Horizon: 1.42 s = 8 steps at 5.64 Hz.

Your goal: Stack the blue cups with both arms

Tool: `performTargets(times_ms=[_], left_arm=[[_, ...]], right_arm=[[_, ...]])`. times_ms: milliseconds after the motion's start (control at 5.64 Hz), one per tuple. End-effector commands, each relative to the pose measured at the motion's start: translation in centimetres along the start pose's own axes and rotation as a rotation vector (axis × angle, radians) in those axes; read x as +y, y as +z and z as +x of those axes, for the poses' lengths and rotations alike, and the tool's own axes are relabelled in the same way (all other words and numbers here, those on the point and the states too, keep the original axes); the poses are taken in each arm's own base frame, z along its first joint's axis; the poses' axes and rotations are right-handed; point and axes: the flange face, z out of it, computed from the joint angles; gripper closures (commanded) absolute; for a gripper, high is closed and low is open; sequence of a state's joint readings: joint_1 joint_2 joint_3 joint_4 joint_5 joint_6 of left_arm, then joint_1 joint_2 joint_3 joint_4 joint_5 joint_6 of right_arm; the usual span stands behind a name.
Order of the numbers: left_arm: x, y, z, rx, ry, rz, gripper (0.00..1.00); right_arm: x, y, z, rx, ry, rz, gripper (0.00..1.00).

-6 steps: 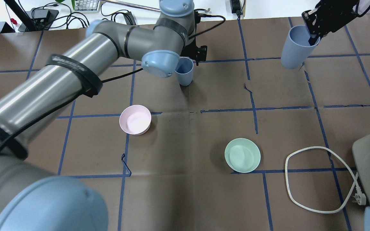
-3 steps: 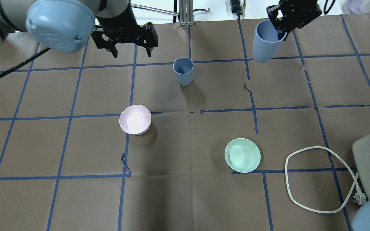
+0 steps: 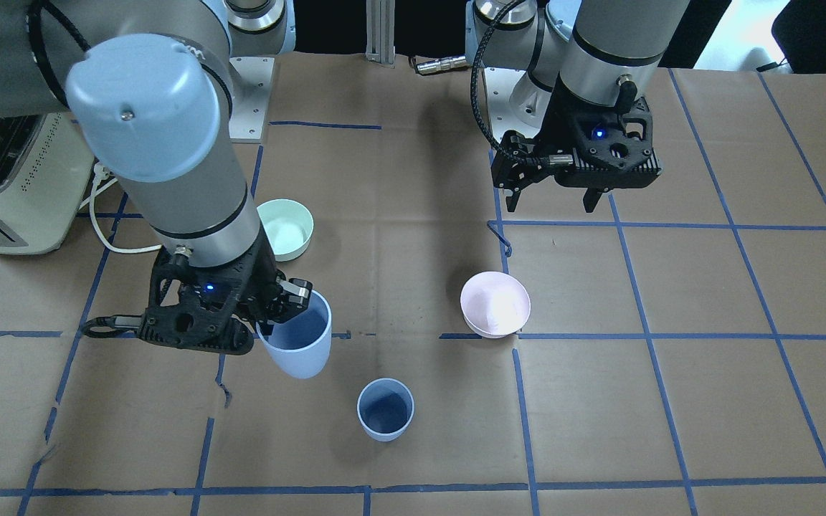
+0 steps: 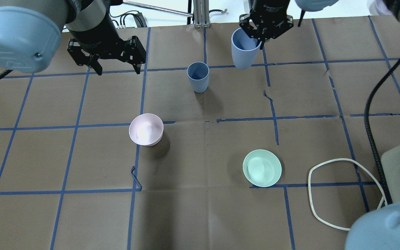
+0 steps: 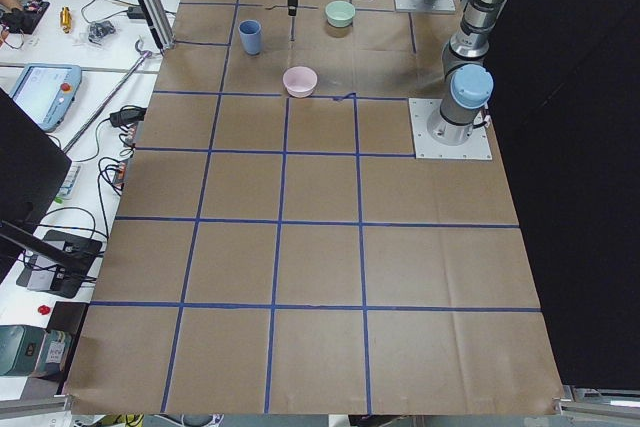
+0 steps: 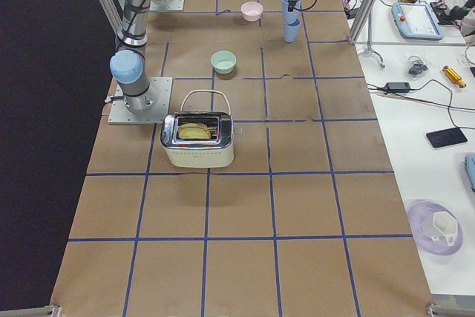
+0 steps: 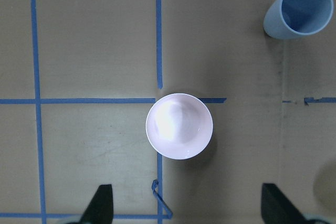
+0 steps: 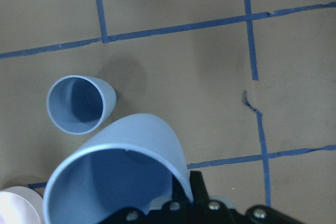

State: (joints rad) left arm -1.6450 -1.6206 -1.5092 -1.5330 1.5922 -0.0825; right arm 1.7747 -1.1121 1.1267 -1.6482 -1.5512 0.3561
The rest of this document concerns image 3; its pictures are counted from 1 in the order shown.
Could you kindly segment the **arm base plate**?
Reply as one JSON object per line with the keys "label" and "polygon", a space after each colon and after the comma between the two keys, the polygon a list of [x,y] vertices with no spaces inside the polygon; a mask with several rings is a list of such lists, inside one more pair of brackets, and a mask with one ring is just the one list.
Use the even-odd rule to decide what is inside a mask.
{"label": "arm base plate", "polygon": [[233,143],[262,143],[275,76],[275,59],[233,57],[229,63],[234,85],[229,136]]}
{"label": "arm base plate", "polygon": [[514,130],[533,138],[541,129],[551,93],[531,81],[523,70],[485,68],[488,124],[496,140]]}

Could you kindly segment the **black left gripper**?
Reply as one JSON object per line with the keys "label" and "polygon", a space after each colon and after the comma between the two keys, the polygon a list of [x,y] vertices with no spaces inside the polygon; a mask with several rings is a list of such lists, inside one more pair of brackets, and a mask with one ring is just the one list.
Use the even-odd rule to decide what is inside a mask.
{"label": "black left gripper", "polygon": [[505,189],[505,209],[516,211],[523,190],[554,177],[584,188],[583,207],[594,213],[604,190],[645,188],[661,176],[652,144],[652,115],[632,78],[616,79],[611,105],[595,105],[558,80],[541,130],[533,138],[505,132],[492,164],[494,186]]}

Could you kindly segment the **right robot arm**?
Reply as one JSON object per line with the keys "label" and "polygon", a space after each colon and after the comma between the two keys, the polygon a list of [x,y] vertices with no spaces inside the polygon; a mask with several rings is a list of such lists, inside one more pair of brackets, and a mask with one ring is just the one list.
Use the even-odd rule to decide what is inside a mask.
{"label": "right robot arm", "polygon": [[232,59],[295,46],[291,1],[0,1],[0,119],[69,112],[161,244],[141,315],[90,338],[245,355],[302,315],[235,156]]}

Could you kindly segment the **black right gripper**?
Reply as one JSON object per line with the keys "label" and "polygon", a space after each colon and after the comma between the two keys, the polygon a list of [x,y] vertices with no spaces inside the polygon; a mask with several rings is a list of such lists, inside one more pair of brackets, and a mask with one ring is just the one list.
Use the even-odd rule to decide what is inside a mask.
{"label": "black right gripper", "polygon": [[152,265],[148,306],[137,337],[144,342],[220,355],[246,355],[252,331],[273,326],[309,307],[313,284],[288,279],[277,268],[264,229],[239,258],[219,267],[194,267],[181,254],[158,252]]}

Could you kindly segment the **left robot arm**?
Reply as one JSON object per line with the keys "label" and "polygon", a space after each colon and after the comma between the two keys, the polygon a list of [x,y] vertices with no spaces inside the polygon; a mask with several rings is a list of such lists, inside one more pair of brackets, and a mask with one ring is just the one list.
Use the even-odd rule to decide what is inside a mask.
{"label": "left robot arm", "polygon": [[[509,212],[551,177],[584,190],[591,213],[615,189],[652,185],[662,166],[653,149],[645,89],[688,8],[686,1],[472,1],[467,29],[470,104],[495,151],[493,186]],[[495,136],[480,107],[482,67],[522,70],[548,102],[528,137]]]}

